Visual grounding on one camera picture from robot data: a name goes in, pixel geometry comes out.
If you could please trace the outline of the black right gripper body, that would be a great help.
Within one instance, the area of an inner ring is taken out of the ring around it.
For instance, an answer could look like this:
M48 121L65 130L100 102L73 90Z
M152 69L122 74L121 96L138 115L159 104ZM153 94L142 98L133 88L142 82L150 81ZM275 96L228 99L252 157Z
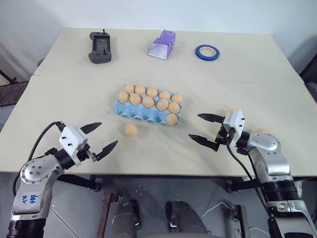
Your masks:
M234 137L234 128L229 127L226 128L224 124L221 125L220 130L218 131L216 138L215 138L215 143L217 145L226 145L227 143L231 143L232 139Z

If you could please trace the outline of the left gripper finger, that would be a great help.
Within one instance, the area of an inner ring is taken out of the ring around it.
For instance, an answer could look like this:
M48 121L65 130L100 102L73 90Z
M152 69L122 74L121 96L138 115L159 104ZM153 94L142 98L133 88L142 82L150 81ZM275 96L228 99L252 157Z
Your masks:
M92 131L94 131L95 129L97 129L101 125L102 125L101 122L94 122L91 124L84 125L84 126L79 128L79 133L81 135L85 136L85 135L91 133Z
M115 148L117 143L118 143L118 140L104 147L100 153L95 154L96 161L99 161L103 159L104 157L106 157Z

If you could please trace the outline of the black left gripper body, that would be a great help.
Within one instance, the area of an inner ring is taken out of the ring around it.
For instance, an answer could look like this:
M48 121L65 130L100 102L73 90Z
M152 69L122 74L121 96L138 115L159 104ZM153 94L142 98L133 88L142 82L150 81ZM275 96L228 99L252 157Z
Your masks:
M82 149L78 150L78 159L80 162L83 162L86 159L91 159L93 162L97 161L96 154L92 153L89 149L90 146L86 143Z

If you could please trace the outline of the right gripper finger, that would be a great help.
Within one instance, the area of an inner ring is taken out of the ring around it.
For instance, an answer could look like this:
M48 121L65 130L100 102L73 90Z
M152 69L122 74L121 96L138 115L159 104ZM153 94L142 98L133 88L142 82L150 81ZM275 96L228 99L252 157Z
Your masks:
M197 116L209 122L223 123L224 121L224 117L215 114L201 113Z
M218 151L218 144L212 141L207 140L205 137L199 136L199 135L193 135L188 134L191 139L199 143L200 145L203 145L205 147L208 147L212 149L213 151Z

